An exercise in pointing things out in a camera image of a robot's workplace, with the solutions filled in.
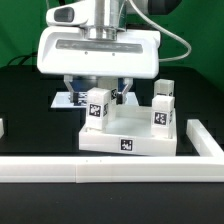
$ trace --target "white block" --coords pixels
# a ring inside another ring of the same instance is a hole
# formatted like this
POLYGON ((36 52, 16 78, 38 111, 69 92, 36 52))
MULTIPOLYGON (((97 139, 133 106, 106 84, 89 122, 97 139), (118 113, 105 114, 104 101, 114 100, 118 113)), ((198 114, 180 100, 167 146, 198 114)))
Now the white block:
POLYGON ((174 81, 159 79, 154 84, 154 97, 156 95, 173 96, 174 81))
POLYGON ((172 111, 174 108, 174 97, 157 95, 152 100, 152 109, 158 111, 172 111))
POLYGON ((116 118, 118 79, 110 77, 100 77, 98 87, 111 91, 111 103, 109 104, 108 120, 113 121, 116 118))
POLYGON ((3 120, 0 119, 0 138, 4 135, 3 120))
POLYGON ((157 95, 152 100, 152 136, 172 138, 174 97, 157 95))
POLYGON ((110 91, 93 88, 87 92, 86 127, 91 129, 104 130, 108 123, 108 109, 110 91))

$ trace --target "white cube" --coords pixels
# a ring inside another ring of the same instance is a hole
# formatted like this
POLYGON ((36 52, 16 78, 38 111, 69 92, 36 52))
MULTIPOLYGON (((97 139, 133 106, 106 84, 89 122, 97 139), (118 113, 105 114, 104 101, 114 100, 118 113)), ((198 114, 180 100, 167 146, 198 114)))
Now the white cube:
POLYGON ((108 123, 110 90, 93 88, 87 92, 86 127, 102 131, 108 123))
POLYGON ((116 118, 118 79, 111 77, 100 77, 98 79, 98 87, 111 91, 111 103, 109 104, 108 119, 109 121, 113 121, 116 118))
POLYGON ((174 81, 159 79, 154 84, 154 97, 156 95, 173 96, 174 81))
POLYGON ((157 95, 152 100, 151 134, 172 138, 174 97, 157 95))

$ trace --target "black table surface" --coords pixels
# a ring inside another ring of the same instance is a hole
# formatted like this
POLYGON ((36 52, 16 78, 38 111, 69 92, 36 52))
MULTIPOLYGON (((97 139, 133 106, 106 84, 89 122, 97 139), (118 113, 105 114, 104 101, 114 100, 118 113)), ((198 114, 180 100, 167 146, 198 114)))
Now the black table surface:
MULTIPOLYGON (((186 136, 188 119, 199 119, 223 149, 224 94, 194 69, 161 67, 154 80, 134 80, 140 105, 151 105, 159 78, 175 81, 177 155, 197 156, 186 136)), ((0 69, 1 156, 108 155, 79 151, 85 109, 51 109, 57 91, 66 91, 61 76, 33 66, 0 69)), ((1 224, 224 223, 223 210, 223 183, 0 184, 1 224)))

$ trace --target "green backdrop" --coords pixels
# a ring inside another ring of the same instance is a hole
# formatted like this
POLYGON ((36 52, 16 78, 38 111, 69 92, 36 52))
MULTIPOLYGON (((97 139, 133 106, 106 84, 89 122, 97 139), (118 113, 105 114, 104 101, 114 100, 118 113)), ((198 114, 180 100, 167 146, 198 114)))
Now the green backdrop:
MULTIPOLYGON (((58 5, 57 0, 49 2, 51 7, 58 5)), ((45 14, 45 0, 1 1, 1 67, 15 56, 30 54, 38 49, 40 35, 46 27, 45 14)), ((192 54, 185 60, 161 65, 195 68, 224 91, 224 1, 182 0, 181 5, 170 15, 151 18, 186 39, 193 48, 192 54)), ((128 22, 144 23, 138 16, 129 16, 128 22)), ((184 52, 185 48, 181 44, 163 36, 160 58, 184 52)))

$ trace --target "white cable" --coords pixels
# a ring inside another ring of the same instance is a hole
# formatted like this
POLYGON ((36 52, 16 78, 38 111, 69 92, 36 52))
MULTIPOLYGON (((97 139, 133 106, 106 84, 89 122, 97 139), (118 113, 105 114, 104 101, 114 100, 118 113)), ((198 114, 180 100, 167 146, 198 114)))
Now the white cable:
POLYGON ((138 13, 138 15, 144 19, 148 24, 150 24, 151 26, 153 26, 154 28, 156 28, 157 30, 161 31, 162 33, 165 33, 166 35, 172 37, 173 39, 175 39, 176 41, 180 42, 181 44, 183 44, 186 48, 187 48, 187 53, 177 56, 177 57, 172 57, 172 58, 164 58, 164 59, 159 59, 159 62, 167 62, 167 61, 177 61, 177 60, 181 60, 183 58, 186 58, 190 53, 191 53, 191 45, 185 41, 184 39, 182 39, 181 37, 177 36, 174 33, 171 33, 170 31, 164 29, 163 27, 159 26, 157 23, 153 22, 151 19, 149 19, 147 16, 145 16, 142 11, 135 5, 135 3, 133 2, 133 0, 128 0, 131 4, 131 6, 133 7, 133 9, 138 13))
POLYGON ((49 0, 46 0, 46 6, 47 6, 47 10, 50 9, 49 0))

